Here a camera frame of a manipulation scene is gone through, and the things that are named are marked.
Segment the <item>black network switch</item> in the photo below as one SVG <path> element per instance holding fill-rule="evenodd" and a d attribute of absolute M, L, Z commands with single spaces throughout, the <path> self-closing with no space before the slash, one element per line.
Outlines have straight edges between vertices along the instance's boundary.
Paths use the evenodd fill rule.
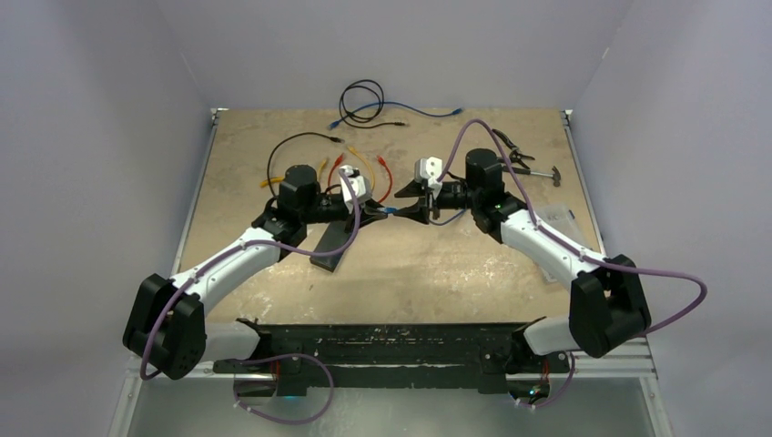
<path fill-rule="evenodd" d="M 349 237 L 350 231 L 348 230 L 347 224 L 344 221 L 332 222 L 325 229 L 314 251 L 328 252 L 333 251 L 334 249 L 339 249 L 349 240 Z M 344 252 L 340 252 L 334 256 L 328 257 L 313 256 L 310 257 L 310 264 L 317 268 L 324 269 L 330 273 L 333 273 L 339 266 L 343 255 Z"/>

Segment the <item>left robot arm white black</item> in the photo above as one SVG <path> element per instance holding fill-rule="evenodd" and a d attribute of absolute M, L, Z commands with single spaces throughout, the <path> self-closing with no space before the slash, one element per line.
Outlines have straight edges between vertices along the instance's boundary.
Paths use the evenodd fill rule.
<path fill-rule="evenodd" d="M 149 381 L 160 374 L 178 380 L 199 363 L 237 360 L 247 371 L 266 369 L 271 347 L 244 322 L 221 330 L 207 325 L 209 313 L 231 292 L 291 253 L 302 249 L 310 224 L 347 220 L 351 235 L 334 249 L 343 253 L 355 240 L 372 198 L 370 181 L 357 169 L 338 169 L 339 192 L 325 192 L 317 172 L 308 165 L 290 167 L 263 212 L 233 242 L 198 265 L 169 278 L 152 274 L 137 291 L 122 343 L 140 359 L 139 376 Z"/>

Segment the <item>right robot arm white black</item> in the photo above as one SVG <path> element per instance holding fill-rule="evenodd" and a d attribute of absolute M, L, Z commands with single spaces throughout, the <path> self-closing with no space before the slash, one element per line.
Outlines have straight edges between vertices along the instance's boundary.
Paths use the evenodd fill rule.
<path fill-rule="evenodd" d="M 558 351 L 600 358 L 650 327 L 633 261 L 619 255 L 591 262 L 590 249 L 568 239 L 506 191 L 504 166 L 493 151 L 468 152 L 464 177 L 449 182 L 439 180 L 441 165 L 435 157 L 416 162 L 413 180 L 395 194 L 416 202 L 397 210 L 396 216 L 427 224 L 443 209 L 465 209 L 482 233 L 523 253 L 569 291 L 567 315 L 532 321 L 514 333 L 511 357 L 518 368 L 531 371 Z"/>

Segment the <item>clear plastic screw box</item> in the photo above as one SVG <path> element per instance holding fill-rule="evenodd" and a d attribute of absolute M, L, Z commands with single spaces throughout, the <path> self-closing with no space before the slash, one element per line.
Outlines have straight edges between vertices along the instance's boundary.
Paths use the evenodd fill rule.
<path fill-rule="evenodd" d="M 580 227 L 577 216 L 564 203 L 536 207 L 535 214 L 567 239 L 592 250 L 599 249 L 596 237 L 590 239 L 589 232 Z"/>

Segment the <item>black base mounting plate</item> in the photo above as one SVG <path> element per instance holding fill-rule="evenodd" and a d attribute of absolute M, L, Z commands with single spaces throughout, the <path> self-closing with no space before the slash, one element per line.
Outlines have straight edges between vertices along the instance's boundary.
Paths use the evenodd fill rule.
<path fill-rule="evenodd" d="M 218 360 L 216 373 L 272 372 L 279 396 L 311 387 L 511 390 L 507 378 L 566 373 L 566 353 L 526 351 L 521 322 L 419 324 L 258 324 L 259 344 L 245 359 Z"/>

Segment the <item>aluminium table edge rail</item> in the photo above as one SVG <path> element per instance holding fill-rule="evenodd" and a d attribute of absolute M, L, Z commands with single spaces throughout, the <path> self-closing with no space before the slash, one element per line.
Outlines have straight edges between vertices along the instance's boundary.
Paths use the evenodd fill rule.
<path fill-rule="evenodd" d="M 572 110 L 571 109 L 561 109 L 559 111 L 559 114 L 560 114 L 560 118 L 562 120 L 562 124 L 563 124 L 563 127 L 564 127 L 564 133 L 566 135 L 569 147 L 570 147 L 571 152 L 572 152 L 574 166 L 576 168 L 576 172 L 577 172 L 578 178 L 580 180 L 580 185 L 581 185 L 582 191 L 584 193 L 584 199 L 585 199 L 586 205 L 587 205 L 588 210 L 589 210 L 589 216 L 590 216 L 590 220 L 592 222 L 592 226 L 593 226 L 593 230 L 594 230 L 594 235 L 596 237 L 596 240 L 597 240 L 597 243 L 598 243 L 598 246 L 599 246 L 599 251 L 601 253 L 605 254 L 606 250 L 605 250 L 603 236 L 602 236 L 601 230 L 599 229 L 597 217 L 596 217 L 595 211 L 594 211 L 594 204 L 593 204 L 593 201 L 591 199 L 589 188 L 587 187 L 587 184 L 586 184 L 586 179 L 584 177 L 584 170 L 583 170 L 583 167 L 582 167 L 582 164 L 581 164 L 581 160 L 580 160 L 580 157 L 579 157 L 579 154 L 578 154 L 578 149 L 576 147 L 576 143 L 574 141 L 574 135 L 573 135 L 573 130 L 572 130 L 572 126 L 571 126 Z"/>

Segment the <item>aluminium front frame rails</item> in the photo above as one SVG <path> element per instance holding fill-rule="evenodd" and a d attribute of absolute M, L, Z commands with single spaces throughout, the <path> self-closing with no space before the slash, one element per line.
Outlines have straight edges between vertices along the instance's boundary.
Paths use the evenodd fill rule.
<path fill-rule="evenodd" d="M 127 375 L 112 436 L 669 436 L 673 429 L 646 341 L 609 356 L 575 357 L 572 379 L 551 377 L 552 400 L 533 410 L 474 390 L 312 389 L 304 397 L 234 402 L 233 379 L 210 365 L 171 381 Z"/>

